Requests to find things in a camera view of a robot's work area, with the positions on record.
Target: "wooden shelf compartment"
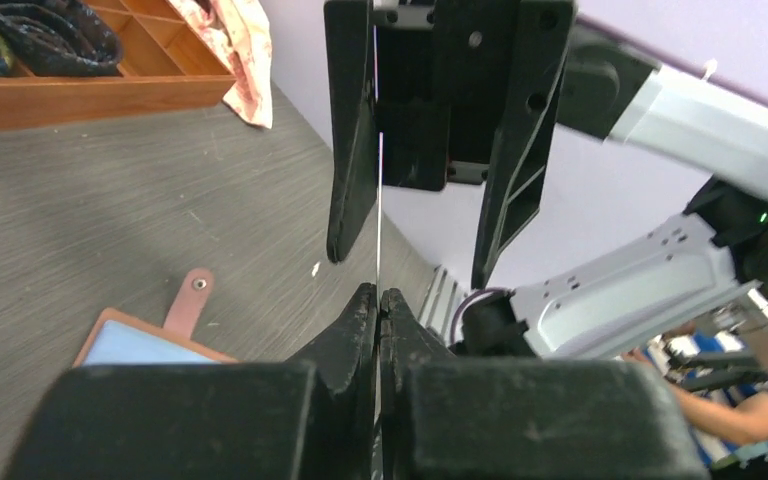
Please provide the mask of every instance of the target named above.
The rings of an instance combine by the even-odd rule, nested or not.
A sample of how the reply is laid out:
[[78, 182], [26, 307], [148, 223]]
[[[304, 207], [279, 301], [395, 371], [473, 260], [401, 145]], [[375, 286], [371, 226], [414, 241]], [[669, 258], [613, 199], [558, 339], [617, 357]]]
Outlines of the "wooden shelf compartment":
[[0, 78], [0, 131], [218, 104], [235, 79], [166, 0], [85, 0], [119, 36], [118, 76]]

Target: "blue striped shirt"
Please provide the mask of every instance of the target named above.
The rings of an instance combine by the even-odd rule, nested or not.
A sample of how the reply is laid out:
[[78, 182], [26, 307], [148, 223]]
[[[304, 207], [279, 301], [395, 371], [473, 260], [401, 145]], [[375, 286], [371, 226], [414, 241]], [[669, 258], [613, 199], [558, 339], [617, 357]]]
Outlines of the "blue striped shirt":
[[[669, 356], [664, 352], [663, 347], [663, 343], [653, 341], [644, 349], [644, 353], [661, 373], [665, 374], [669, 370], [667, 363]], [[688, 356], [702, 352], [731, 352], [745, 348], [740, 339], [725, 332], [721, 332], [715, 337], [707, 337], [698, 333], [692, 336], [678, 337], [669, 341], [669, 347], [676, 352]], [[695, 375], [695, 372], [687, 373], [687, 377], [692, 377], [693, 375]], [[704, 394], [698, 393], [698, 395], [705, 396], [717, 403], [736, 407], [743, 400], [761, 391], [768, 392], [768, 382], [757, 385], [739, 385]], [[724, 442], [695, 428], [691, 428], [691, 433], [696, 441], [699, 456], [709, 466], [730, 455], [732, 455], [732, 458], [737, 457], [743, 460], [768, 454], [768, 443], [738, 448], [737, 445]]]

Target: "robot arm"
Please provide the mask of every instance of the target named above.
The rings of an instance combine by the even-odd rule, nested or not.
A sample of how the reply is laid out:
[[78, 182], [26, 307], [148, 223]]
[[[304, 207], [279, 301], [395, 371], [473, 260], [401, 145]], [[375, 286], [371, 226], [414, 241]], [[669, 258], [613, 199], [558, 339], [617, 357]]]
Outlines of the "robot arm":
[[561, 124], [714, 179], [644, 238], [474, 305], [466, 337], [470, 323], [517, 323], [535, 355], [611, 357], [768, 282], [768, 102], [679, 69], [577, 16], [572, 1], [331, 0], [325, 21], [332, 261], [374, 203], [380, 161], [384, 185], [486, 183], [472, 282], [484, 287], [539, 211]]

